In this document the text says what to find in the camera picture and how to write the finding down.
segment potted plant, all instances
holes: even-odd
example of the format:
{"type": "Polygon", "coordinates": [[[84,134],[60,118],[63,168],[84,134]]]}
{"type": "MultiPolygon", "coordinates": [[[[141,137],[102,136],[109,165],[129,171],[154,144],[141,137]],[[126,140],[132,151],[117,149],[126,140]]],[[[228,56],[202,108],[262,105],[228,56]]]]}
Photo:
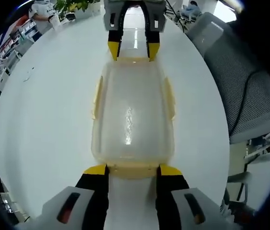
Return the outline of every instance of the potted plant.
{"type": "Polygon", "coordinates": [[[55,9],[60,12],[60,17],[64,17],[68,12],[74,12],[76,18],[88,18],[100,12],[100,6],[100,0],[57,0],[55,9]]]}

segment white round table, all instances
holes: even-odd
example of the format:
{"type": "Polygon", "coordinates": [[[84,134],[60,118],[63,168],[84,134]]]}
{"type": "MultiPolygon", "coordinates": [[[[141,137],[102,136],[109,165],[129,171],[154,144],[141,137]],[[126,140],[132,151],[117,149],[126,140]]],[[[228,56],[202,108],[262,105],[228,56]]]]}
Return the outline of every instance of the white round table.
{"type": "MultiPolygon", "coordinates": [[[[129,41],[127,34],[123,41],[129,41]]],[[[98,164],[90,149],[91,110],[109,53],[107,38],[101,16],[50,30],[22,57],[2,92],[0,177],[31,217],[98,164]]],[[[175,154],[169,165],[220,205],[229,169],[220,94],[195,46],[170,20],[160,44],[157,58],[176,97],[175,154]]],[[[105,229],[158,228],[153,179],[111,177],[109,198],[105,229]]]]}

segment plastic container lid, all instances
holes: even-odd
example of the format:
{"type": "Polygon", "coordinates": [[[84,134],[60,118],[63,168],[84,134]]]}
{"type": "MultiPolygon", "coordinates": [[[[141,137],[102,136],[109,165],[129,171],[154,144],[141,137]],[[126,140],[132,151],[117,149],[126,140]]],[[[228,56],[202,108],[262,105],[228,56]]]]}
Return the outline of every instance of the plastic container lid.
{"type": "Polygon", "coordinates": [[[174,97],[157,61],[121,58],[103,69],[94,108],[92,152],[127,167],[158,167],[174,151],[174,97]]]}

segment person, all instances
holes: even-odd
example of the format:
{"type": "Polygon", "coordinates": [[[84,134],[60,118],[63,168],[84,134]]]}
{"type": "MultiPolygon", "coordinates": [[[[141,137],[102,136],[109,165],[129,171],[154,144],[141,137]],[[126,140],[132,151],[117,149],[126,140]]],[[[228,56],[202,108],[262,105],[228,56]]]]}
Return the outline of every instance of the person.
{"type": "Polygon", "coordinates": [[[50,0],[35,0],[29,9],[29,18],[34,20],[37,30],[43,35],[52,28],[49,20],[55,13],[54,4],[50,0]]]}
{"type": "Polygon", "coordinates": [[[189,18],[189,16],[196,17],[199,15],[199,13],[201,13],[201,10],[195,1],[190,1],[189,6],[181,11],[182,16],[187,17],[187,18],[189,18]]]}

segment floor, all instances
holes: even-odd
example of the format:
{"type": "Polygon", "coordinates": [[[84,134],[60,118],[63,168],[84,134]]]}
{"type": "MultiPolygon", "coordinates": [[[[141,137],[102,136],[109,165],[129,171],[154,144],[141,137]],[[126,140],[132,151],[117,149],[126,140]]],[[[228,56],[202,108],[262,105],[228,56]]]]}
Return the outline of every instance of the floor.
{"type": "MultiPolygon", "coordinates": [[[[244,171],[244,157],[247,152],[247,142],[230,145],[230,168],[229,176],[242,173],[244,171]]],[[[230,200],[236,200],[240,189],[240,183],[229,183],[226,186],[230,200]]]]}

